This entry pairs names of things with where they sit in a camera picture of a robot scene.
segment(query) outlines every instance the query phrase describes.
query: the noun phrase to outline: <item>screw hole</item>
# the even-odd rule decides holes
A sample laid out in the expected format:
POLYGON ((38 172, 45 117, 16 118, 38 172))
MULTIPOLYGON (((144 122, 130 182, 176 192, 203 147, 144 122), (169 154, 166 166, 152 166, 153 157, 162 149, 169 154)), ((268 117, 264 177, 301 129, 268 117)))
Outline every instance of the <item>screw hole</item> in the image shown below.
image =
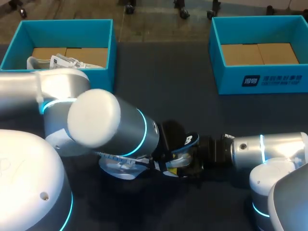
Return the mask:
POLYGON ((240 149, 246 149, 247 148, 247 145, 245 144, 245 143, 242 143, 241 145, 240 145, 240 149))
POLYGON ((48 199, 49 199, 49 196, 46 192, 41 192, 39 196, 44 201, 48 201, 48 199))

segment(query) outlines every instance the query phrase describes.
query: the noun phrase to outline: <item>sneaker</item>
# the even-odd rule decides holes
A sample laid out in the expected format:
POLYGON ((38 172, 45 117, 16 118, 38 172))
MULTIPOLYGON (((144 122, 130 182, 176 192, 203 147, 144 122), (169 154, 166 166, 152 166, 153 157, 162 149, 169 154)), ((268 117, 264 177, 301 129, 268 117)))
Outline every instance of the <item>sneaker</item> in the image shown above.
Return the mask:
POLYGON ((42 60, 35 57, 27 59, 27 69, 57 69, 57 68, 102 68, 101 66, 86 64, 74 58, 67 58, 61 54, 51 56, 51 59, 42 60))
POLYGON ((49 69, 50 59, 37 59, 30 56, 27 59, 27 70, 37 70, 37 69, 49 69))
POLYGON ((67 58, 61 54, 57 54, 56 56, 52 56, 50 60, 50 69, 56 68, 102 68, 101 66, 86 64, 84 62, 78 61, 74 58, 67 58))

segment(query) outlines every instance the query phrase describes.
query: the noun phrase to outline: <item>white cap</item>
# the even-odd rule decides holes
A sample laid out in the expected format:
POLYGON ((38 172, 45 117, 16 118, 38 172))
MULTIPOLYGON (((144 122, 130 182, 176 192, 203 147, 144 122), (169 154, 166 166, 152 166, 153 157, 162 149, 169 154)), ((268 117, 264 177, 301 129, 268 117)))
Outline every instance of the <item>white cap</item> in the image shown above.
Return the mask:
POLYGON ((250 187, 256 193, 268 196, 272 186, 295 170, 293 162, 286 158, 272 158, 255 167, 249 177, 250 187))
POLYGON ((121 109, 116 97, 101 89, 88 90, 72 104, 67 125, 71 137, 88 148, 97 148, 114 136, 121 109))
POLYGON ((57 152, 42 138, 0 130, 0 230, 27 230, 56 203, 64 182, 57 152))

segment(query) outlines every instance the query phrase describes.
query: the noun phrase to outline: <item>logo on box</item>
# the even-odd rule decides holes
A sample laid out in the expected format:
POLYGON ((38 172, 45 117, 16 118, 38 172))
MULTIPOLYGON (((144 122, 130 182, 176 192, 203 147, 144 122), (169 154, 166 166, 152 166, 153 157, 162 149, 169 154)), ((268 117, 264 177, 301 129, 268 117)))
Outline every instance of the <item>logo on box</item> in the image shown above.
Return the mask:
POLYGON ((260 76, 245 76, 242 87, 255 87, 258 85, 260 76))

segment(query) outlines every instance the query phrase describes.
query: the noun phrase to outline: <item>caster wheel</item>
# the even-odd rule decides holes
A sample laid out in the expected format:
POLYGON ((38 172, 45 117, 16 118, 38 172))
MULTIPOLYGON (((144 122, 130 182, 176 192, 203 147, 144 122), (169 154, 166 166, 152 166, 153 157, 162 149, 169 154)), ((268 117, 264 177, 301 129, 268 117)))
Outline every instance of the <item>caster wheel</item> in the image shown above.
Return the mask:
POLYGON ((10 2, 9 2, 9 5, 10 5, 10 7, 11 7, 12 10, 16 10, 16 9, 17 9, 17 4, 16 4, 15 2, 10 1, 10 2))
POLYGON ((130 3, 125 6, 126 14, 133 14, 135 11, 135 7, 133 7, 130 3))
POLYGON ((267 6, 266 8, 266 15, 274 15, 275 9, 272 6, 267 6))
POLYGON ((26 10, 25 10, 24 8, 21 8, 21 9, 19 10, 19 13, 20 13, 20 16, 21 16, 22 18, 27 18, 27 12, 26 12, 26 10))
POLYGON ((178 4, 178 0, 174 0, 174 1, 173 1, 173 4, 174 4, 174 8, 175 8, 175 9, 180 8, 180 5, 178 4))
POLYGON ((187 19, 187 18, 189 18, 189 16, 191 16, 191 15, 188 13, 188 11, 186 9, 184 9, 184 8, 180 9, 180 17, 182 19, 187 19))
POLYGON ((214 11, 208 11, 206 13, 206 16, 209 20, 212 20, 213 17, 215 17, 215 12, 214 11))

